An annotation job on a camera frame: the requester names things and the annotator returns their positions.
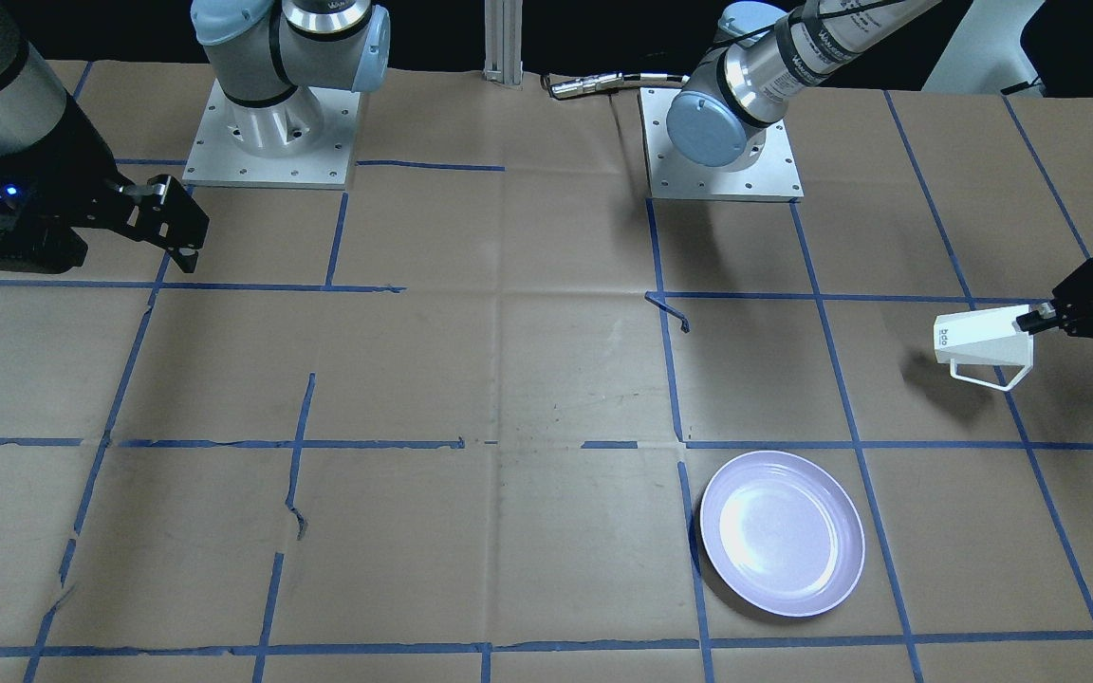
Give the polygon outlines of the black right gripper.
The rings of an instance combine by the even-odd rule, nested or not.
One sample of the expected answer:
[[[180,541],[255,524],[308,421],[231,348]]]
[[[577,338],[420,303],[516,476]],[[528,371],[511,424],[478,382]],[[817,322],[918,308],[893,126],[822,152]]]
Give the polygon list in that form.
[[[130,182],[75,101],[39,141],[0,155],[0,269],[61,275],[82,267],[77,228],[146,242],[195,272],[210,220],[183,182],[155,175]]]

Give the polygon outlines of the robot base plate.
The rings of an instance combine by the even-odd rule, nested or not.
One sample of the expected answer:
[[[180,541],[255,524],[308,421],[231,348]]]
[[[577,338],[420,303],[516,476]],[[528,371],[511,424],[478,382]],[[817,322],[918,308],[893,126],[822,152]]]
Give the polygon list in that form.
[[[690,89],[640,89],[655,199],[792,202],[806,195],[787,129],[748,128],[724,101]]]
[[[362,103],[360,92],[299,87],[287,101],[248,108],[213,83],[183,182],[345,191]]]

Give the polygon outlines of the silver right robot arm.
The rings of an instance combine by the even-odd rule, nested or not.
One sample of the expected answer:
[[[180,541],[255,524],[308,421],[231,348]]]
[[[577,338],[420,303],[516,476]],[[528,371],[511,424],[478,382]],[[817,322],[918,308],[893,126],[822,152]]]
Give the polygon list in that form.
[[[789,101],[929,11],[928,1],[733,3],[665,114],[673,151],[731,170],[773,148]],[[372,1],[195,1],[195,36],[226,97],[224,130],[256,158],[321,148],[334,114],[317,90],[381,87],[391,19]],[[0,3],[0,269],[61,275],[85,263],[78,228],[111,231],[195,272],[209,219],[181,182],[133,182],[51,66]]]

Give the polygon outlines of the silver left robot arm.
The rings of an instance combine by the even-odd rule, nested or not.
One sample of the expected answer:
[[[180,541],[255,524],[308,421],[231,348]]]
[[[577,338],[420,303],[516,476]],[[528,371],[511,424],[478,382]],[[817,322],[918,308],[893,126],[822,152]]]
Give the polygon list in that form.
[[[700,167],[729,168],[784,119],[795,95],[827,81],[928,9],[928,1],[806,1],[750,30],[747,5],[729,5],[712,51],[673,98],[665,133]],[[1093,258],[1063,278],[1050,301],[1010,314],[989,308],[968,320],[997,325],[1004,335],[1060,329],[1093,339]]]

